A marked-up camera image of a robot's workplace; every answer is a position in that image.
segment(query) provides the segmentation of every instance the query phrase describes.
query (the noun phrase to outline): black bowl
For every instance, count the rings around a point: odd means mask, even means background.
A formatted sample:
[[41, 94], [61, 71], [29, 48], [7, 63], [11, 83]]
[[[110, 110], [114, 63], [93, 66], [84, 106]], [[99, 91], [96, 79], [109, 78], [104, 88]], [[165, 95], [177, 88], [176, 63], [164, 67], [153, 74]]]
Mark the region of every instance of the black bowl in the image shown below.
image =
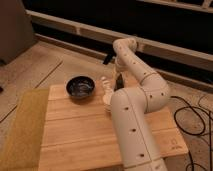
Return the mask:
[[66, 86], [67, 92], [74, 99], [83, 99], [90, 96], [95, 88], [94, 81], [86, 76], [71, 79]]

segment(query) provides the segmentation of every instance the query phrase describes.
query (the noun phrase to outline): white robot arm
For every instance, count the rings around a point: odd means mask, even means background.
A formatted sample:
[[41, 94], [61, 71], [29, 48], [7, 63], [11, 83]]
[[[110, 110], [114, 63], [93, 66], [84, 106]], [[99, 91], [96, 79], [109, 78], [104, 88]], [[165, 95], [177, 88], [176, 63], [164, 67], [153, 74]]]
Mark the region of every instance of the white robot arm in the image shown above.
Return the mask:
[[130, 70], [140, 85], [119, 89], [110, 101], [124, 168], [126, 171], [167, 171], [144, 114], [166, 105], [170, 98], [169, 86], [134, 54], [137, 48], [134, 38], [118, 39], [113, 47], [117, 54], [116, 71]]

